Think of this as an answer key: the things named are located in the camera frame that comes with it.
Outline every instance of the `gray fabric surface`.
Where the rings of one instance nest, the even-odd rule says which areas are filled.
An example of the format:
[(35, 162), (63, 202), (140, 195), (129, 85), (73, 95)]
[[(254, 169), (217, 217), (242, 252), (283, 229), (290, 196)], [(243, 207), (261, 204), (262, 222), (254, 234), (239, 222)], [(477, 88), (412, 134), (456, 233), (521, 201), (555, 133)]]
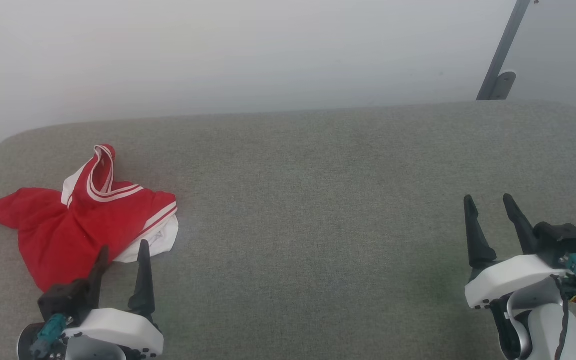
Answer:
[[(533, 224), (576, 225), (576, 109), (550, 102), (49, 127), (0, 145), (0, 198), (61, 189), (105, 142), (118, 180), (178, 196), (177, 243), (152, 264), (167, 359), (501, 360), (464, 297), (464, 196), (500, 258), (521, 253), (505, 192)], [(126, 309), (136, 276), (114, 264), (102, 307)], [(0, 359), (40, 294), (0, 225)]]

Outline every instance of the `white wall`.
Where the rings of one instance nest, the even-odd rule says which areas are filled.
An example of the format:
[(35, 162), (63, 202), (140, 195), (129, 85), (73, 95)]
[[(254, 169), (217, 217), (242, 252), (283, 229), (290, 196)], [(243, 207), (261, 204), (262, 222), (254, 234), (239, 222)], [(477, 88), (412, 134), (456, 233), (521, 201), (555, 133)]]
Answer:
[(474, 100), (514, 0), (0, 0), (0, 141), (78, 121)]
[(508, 99), (576, 106), (576, 0), (531, 2), (503, 68), (517, 73)]

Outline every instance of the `black cable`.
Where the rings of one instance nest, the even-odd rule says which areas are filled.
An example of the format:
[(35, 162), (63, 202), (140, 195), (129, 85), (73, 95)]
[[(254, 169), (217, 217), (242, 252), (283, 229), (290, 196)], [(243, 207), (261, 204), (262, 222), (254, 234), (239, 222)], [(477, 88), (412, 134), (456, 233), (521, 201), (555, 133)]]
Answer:
[(564, 289), (562, 287), (562, 282), (560, 281), (560, 278), (557, 275), (551, 275), (550, 277), (553, 278), (555, 284), (557, 285), (557, 289), (559, 289), (559, 294), (561, 296), (562, 301), (562, 307), (564, 310), (564, 317), (561, 324), (561, 333), (559, 335), (559, 346), (557, 346), (557, 351), (555, 351), (555, 360), (561, 360), (562, 353), (564, 351), (564, 344), (566, 344), (566, 335), (568, 334), (568, 323), (570, 316), (569, 301), (566, 297), (566, 294), (564, 293)]

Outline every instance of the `metal bar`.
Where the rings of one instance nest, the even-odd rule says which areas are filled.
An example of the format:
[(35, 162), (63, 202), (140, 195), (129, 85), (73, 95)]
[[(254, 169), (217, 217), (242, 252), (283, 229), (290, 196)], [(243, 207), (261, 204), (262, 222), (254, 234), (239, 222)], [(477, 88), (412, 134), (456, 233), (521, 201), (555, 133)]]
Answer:
[(499, 41), (499, 46), (496, 48), (484, 83), (481, 85), (481, 89), (477, 95), (477, 100), (490, 100), (501, 68), (504, 66), (508, 51), (510, 51), (510, 45), (513, 44), (513, 40), (515, 39), (515, 35), (517, 35), (517, 30), (519, 30), (519, 25), (522, 23), (524, 14), (526, 14), (526, 10), (528, 10), (530, 1), (531, 0), (517, 0), (514, 4), (514, 9), (512, 9), (508, 24), (506, 24), (505, 30), (503, 30), (501, 41)]

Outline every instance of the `red fabric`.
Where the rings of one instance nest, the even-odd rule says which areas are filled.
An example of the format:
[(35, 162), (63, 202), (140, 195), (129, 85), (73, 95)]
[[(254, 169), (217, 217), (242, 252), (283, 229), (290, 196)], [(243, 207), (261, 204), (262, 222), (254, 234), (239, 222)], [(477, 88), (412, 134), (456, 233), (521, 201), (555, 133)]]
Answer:
[(112, 146), (96, 146), (81, 173), (64, 183), (66, 203), (59, 191), (36, 187), (0, 199), (0, 224), (18, 229), (19, 251), (42, 291), (86, 278), (102, 246), (112, 261), (177, 210), (174, 194), (114, 182), (114, 161)]

